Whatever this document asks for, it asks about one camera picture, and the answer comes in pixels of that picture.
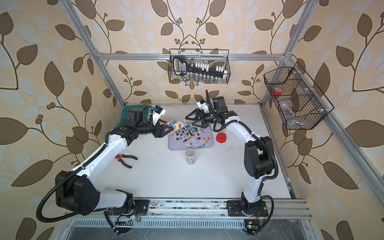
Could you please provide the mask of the red jar lid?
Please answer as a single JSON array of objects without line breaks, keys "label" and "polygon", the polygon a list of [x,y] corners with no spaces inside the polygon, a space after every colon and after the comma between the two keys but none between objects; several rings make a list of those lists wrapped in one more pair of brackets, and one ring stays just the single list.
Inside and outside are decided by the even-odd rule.
[{"label": "red jar lid", "polygon": [[216,141],[218,143],[225,143],[227,141],[227,135],[225,133],[218,133],[216,136]]}]

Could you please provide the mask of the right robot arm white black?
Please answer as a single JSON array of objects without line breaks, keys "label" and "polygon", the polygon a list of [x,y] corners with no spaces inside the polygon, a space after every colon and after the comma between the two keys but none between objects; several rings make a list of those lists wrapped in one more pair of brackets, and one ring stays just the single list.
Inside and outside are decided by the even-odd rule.
[{"label": "right robot arm white black", "polygon": [[267,215],[268,211],[263,201],[267,196],[261,195],[262,188],[266,180],[274,180],[279,173],[271,138],[254,133],[235,112],[228,111],[227,108],[222,111],[208,112],[195,109],[185,119],[199,128],[207,128],[210,124],[214,124],[211,130],[217,133],[218,143],[224,143],[227,140],[222,132],[226,129],[244,145],[244,166],[250,178],[240,201],[227,203],[229,215],[249,217],[256,214]]}]

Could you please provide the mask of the clear jar colourful candies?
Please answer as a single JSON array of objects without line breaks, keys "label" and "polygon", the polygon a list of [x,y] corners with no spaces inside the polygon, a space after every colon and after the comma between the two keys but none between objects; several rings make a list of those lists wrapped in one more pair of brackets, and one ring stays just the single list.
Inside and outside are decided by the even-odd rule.
[{"label": "clear jar colourful candies", "polygon": [[187,123],[184,120],[173,120],[168,125],[173,128],[173,132],[182,132],[185,130]]}]

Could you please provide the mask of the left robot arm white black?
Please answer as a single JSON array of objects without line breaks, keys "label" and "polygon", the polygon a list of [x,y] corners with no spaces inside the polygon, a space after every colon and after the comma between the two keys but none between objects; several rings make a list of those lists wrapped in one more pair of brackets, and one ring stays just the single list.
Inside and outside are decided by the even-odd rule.
[{"label": "left robot arm white black", "polygon": [[[172,131],[173,127],[166,124],[136,124],[127,121],[125,125],[117,126],[107,133],[105,142],[86,160],[70,172],[61,171],[56,176],[56,185],[37,207],[37,219],[43,223],[53,223],[107,209],[117,209],[123,215],[131,214],[135,210],[133,194],[123,190],[101,192],[95,187],[96,180],[109,163],[138,136],[152,134],[155,138],[163,138]],[[52,195],[56,196],[57,206],[69,210],[69,214],[55,218],[43,215],[43,207]]]}]

